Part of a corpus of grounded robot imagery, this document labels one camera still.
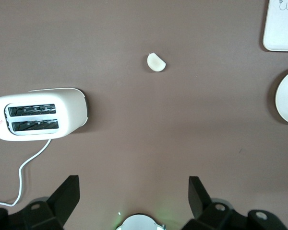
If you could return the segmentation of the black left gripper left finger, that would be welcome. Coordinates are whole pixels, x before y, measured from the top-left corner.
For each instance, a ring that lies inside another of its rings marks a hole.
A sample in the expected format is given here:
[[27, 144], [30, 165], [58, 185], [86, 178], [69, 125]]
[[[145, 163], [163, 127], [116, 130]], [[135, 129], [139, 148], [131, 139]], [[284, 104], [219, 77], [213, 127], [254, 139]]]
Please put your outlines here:
[[0, 230], [64, 230], [80, 200], [78, 175], [70, 175], [46, 201], [36, 201], [17, 213], [0, 208]]

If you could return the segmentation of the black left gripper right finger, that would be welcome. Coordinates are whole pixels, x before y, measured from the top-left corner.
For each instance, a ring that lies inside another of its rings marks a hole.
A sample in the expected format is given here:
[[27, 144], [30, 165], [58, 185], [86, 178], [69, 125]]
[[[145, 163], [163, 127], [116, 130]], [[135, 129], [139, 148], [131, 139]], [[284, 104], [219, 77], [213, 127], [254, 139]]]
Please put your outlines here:
[[244, 216], [223, 201], [213, 201], [197, 176], [189, 177], [188, 201], [194, 218], [182, 230], [288, 230], [271, 212], [253, 209]]

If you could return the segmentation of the white half-moon bun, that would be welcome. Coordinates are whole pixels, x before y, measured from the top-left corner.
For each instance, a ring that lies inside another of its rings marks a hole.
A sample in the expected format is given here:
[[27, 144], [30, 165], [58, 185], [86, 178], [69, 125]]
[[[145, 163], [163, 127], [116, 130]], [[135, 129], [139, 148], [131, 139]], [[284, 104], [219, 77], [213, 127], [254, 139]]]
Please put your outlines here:
[[149, 53], [147, 56], [147, 65], [154, 72], [162, 72], [166, 63], [156, 53]]

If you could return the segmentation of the cream rabbit print tray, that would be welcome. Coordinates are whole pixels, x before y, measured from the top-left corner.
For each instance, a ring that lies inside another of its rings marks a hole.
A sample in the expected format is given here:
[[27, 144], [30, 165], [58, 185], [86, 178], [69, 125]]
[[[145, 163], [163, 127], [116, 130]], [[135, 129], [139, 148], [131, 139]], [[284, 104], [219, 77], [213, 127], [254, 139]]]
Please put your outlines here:
[[288, 0], [269, 0], [263, 45], [269, 51], [288, 52]]

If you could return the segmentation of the white two-slot toaster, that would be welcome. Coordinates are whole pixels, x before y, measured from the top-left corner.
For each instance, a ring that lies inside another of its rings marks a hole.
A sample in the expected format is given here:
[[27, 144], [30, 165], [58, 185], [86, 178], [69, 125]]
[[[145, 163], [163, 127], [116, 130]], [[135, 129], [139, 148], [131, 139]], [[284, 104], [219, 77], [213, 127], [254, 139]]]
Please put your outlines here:
[[33, 90], [0, 97], [0, 139], [37, 141], [64, 137], [88, 120], [85, 95], [76, 88]]

